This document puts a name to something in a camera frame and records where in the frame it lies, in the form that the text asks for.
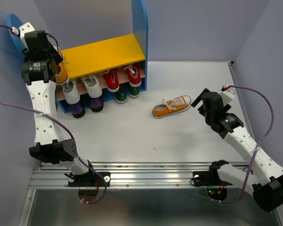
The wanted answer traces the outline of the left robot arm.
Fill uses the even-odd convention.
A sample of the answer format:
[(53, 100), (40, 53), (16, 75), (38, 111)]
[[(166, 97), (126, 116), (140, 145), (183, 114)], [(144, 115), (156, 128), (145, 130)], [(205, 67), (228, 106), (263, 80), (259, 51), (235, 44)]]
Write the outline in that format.
[(88, 160), (82, 160), (75, 139), (64, 139), (57, 126), (55, 105), (56, 74), (62, 58), (48, 41), (45, 31), (24, 34), (27, 44), (22, 77), (30, 94), (35, 120), (35, 142), (29, 154), (43, 162), (68, 168), (73, 182), (89, 186), (95, 182), (95, 173)]

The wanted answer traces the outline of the orange sneaker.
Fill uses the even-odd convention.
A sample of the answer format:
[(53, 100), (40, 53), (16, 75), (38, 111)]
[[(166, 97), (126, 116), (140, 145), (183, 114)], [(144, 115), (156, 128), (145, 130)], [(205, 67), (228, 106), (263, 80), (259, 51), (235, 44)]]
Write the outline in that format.
[(56, 85), (63, 87), (69, 83), (69, 76), (65, 68), (64, 54), (63, 54), (63, 51), (57, 46), (53, 46), (53, 47), (58, 52), (58, 54), (62, 57), (62, 61), (57, 66), (58, 73), (55, 75), (55, 79), (56, 79)]
[(191, 97), (188, 95), (179, 96), (171, 100), (162, 99), (161, 104), (152, 109), (155, 118), (162, 118), (172, 114), (186, 111), (191, 105)]

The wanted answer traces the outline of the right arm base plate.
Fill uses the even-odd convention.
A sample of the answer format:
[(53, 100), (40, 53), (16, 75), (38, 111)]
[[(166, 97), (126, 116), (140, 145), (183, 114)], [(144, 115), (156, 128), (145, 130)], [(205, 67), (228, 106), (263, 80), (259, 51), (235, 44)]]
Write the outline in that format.
[(190, 179), (190, 184), (195, 187), (222, 186), (224, 184), (224, 181), (219, 178), (216, 172), (194, 171), (192, 173), (192, 178)]

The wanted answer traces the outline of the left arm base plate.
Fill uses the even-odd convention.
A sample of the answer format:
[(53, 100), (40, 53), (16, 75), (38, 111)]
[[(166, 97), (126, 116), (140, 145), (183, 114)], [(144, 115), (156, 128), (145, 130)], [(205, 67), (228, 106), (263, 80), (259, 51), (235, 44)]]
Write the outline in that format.
[(72, 173), (64, 175), (68, 177), (69, 187), (104, 187), (105, 183), (107, 187), (110, 186), (110, 172), (99, 172), (103, 179), (92, 172), (88, 172), (82, 175), (73, 175)]

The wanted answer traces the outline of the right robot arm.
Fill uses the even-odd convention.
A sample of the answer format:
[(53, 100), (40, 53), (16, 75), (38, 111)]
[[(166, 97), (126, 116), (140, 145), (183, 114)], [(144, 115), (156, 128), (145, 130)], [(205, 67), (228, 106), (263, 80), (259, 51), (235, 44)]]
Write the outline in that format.
[(221, 93), (204, 89), (191, 106), (202, 103), (198, 111), (206, 124), (235, 149), (248, 168), (215, 161), (207, 171), (194, 171), (190, 183), (195, 187), (233, 185), (240, 189), (239, 198), (248, 193), (262, 210), (271, 212), (283, 204), (283, 167), (252, 138), (239, 117), (229, 113), (235, 97), (232, 89), (232, 85), (222, 87)]

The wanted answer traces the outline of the red sneaker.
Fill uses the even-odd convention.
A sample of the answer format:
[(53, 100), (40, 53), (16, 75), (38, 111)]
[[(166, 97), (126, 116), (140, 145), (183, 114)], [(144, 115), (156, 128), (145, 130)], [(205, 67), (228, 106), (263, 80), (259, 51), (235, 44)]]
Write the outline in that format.
[(124, 72), (126, 72), (130, 86), (136, 88), (141, 85), (141, 74), (137, 63), (125, 66)]
[(119, 81), (117, 76), (117, 69), (110, 69), (100, 73), (104, 76), (108, 91), (115, 93), (119, 91)]

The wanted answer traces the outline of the green sneaker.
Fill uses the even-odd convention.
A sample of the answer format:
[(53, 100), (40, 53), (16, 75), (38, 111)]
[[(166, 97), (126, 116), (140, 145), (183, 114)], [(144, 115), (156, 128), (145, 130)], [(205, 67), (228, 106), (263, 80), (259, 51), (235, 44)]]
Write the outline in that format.
[(114, 92), (113, 95), (115, 100), (120, 104), (124, 103), (127, 100), (127, 95), (121, 86), (119, 86), (118, 91)]
[(128, 92), (129, 92), (130, 97), (137, 98), (140, 94), (140, 87), (132, 87), (129, 85)]

